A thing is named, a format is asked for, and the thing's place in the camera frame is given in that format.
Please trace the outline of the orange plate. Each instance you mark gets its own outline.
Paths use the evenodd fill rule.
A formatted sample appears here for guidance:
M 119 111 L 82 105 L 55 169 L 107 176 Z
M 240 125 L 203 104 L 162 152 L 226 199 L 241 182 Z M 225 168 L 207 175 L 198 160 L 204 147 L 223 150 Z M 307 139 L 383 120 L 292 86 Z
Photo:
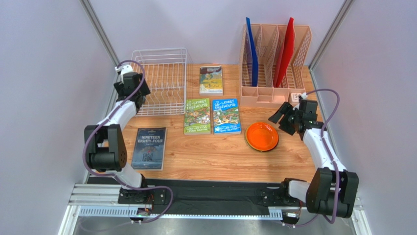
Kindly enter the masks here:
M 265 122 L 255 122 L 246 129 L 245 141 L 255 150 L 267 152 L 277 147 L 279 135 L 272 125 Z

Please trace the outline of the green plate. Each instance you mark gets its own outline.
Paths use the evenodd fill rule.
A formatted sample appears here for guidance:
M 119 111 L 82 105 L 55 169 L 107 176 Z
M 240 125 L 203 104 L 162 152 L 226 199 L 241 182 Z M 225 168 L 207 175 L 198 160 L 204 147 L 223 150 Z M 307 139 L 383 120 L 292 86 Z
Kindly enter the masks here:
M 279 135 L 275 132 L 246 132 L 245 141 L 249 147 L 256 151 L 268 152 L 277 147 Z

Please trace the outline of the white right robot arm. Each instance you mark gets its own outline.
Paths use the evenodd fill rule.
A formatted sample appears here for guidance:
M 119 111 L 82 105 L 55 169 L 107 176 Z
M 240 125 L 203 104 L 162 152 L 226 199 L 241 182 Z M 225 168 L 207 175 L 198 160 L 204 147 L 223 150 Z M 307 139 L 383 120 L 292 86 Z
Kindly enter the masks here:
M 359 177 L 346 169 L 328 143 L 327 129 L 317 120 L 317 106 L 316 101 L 308 99 L 302 99 L 296 106 L 284 102 L 268 119 L 287 134 L 298 133 L 317 168 L 310 183 L 285 178 L 280 199 L 287 204 L 302 201 L 310 213 L 350 218 Z

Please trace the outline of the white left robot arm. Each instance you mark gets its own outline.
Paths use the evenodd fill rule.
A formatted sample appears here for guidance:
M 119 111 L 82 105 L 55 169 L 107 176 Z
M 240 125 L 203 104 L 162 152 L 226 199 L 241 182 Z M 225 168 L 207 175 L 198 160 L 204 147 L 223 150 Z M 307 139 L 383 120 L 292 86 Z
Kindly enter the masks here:
M 144 73 L 120 73 L 122 81 L 114 83 L 118 101 L 111 112 L 98 124 L 84 129 L 82 161 L 95 176 L 110 176 L 123 188 L 145 190 L 145 178 L 127 162 L 123 129 L 140 110 L 150 89 Z

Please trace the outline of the small white patterned box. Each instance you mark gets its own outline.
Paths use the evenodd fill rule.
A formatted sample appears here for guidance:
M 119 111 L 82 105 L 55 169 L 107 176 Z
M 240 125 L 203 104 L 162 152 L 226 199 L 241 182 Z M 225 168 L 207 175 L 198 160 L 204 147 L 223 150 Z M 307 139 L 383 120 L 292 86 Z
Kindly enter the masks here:
M 289 103 L 290 104 L 298 104 L 300 101 L 301 93 L 290 93 L 289 95 Z

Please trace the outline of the blue folder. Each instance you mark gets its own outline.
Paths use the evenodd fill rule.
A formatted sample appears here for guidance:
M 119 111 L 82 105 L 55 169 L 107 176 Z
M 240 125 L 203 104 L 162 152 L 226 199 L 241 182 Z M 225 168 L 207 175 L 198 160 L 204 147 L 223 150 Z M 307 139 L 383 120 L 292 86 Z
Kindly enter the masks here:
M 258 58 L 256 54 L 255 42 L 252 34 L 250 18 L 246 17 L 246 65 L 252 87 L 258 86 Z

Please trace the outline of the red folder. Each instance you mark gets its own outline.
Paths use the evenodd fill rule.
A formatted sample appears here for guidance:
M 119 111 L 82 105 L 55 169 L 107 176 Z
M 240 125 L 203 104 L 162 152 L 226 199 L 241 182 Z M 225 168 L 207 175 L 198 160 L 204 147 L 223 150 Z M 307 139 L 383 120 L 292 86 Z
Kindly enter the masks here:
M 288 68 L 288 65 L 290 64 L 293 50 L 294 50 L 294 43 L 295 43 L 295 32 L 294 32 L 294 18 L 290 17 L 283 44 L 280 49 L 280 55 L 277 61 L 276 71 L 274 75 L 274 87 L 278 88 L 285 75 Z

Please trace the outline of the pink plastic file organizer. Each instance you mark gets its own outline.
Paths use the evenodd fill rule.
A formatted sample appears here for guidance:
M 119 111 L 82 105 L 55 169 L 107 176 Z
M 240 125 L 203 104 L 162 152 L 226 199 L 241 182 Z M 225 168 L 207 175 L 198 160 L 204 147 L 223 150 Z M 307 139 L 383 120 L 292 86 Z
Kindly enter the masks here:
M 289 102 L 290 93 L 304 93 L 302 78 L 303 66 L 307 58 L 312 31 L 308 25 L 295 25 L 295 43 L 293 55 L 286 75 L 278 88 L 273 86 L 275 68 L 279 51 L 283 44 L 286 25 L 284 24 L 252 24 L 256 54 L 258 58 L 258 86 L 252 87 L 246 65 L 245 36 L 239 56 L 239 104 L 245 107 L 279 108 L 282 103 Z

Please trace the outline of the blue 26-storey treehouse book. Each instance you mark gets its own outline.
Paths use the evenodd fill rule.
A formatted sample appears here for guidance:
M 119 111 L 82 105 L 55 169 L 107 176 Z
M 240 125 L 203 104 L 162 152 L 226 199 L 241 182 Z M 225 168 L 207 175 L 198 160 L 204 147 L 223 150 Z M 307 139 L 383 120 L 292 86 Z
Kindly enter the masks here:
M 213 132 L 215 135 L 241 133 L 241 121 L 237 98 L 212 101 Z

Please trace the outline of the nineteen eighty-four book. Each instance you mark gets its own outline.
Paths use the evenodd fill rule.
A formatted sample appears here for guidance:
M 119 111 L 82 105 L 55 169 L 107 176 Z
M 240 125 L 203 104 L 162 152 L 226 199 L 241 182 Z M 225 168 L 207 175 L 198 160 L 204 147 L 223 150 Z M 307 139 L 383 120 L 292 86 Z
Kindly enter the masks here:
M 163 169 L 166 134 L 166 127 L 138 129 L 131 162 L 133 169 Z

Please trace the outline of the green 65-storey treehouse book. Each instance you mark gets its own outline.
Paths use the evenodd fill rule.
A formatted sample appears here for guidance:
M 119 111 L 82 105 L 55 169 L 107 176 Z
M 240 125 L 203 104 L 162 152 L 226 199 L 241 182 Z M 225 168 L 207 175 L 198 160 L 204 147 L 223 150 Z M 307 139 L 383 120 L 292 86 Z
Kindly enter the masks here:
M 187 99 L 185 102 L 184 134 L 211 133 L 210 99 Z

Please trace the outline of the small yellow cover book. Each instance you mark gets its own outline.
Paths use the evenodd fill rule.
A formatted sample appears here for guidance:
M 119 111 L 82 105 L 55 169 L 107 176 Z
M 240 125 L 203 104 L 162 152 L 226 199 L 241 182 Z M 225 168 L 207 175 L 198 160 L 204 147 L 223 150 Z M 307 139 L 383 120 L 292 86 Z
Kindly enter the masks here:
M 223 95 L 222 66 L 203 66 L 199 73 L 199 95 Z

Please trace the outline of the black base mat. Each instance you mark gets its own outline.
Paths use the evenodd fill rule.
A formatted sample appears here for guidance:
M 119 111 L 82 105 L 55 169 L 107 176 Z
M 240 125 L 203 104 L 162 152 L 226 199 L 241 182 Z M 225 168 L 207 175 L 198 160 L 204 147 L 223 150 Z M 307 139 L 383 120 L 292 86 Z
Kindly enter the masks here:
M 281 197 L 279 183 L 146 179 L 148 186 L 167 186 L 174 193 L 167 214 L 267 215 L 269 207 L 302 205 Z

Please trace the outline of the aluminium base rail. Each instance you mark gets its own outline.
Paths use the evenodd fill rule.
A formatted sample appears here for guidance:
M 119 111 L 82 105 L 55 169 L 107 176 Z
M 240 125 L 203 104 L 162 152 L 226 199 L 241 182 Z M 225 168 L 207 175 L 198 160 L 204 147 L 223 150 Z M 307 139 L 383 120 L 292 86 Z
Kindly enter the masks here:
M 282 220 L 289 213 L 297 216 L 299 206 L 244 206 L 237 201 L 186 202 L 169 204 L 169 193 L 165 189 L 157 191 L 156 199 L 146 198 L 143 203 L 128 200 L 119 202 L 123 194 L 117 185 L 75 185 L 69 205 L 80 206 L 80 216 L 131 217 L 131 218 L 196 218 L 196 219 L 249 219 Z

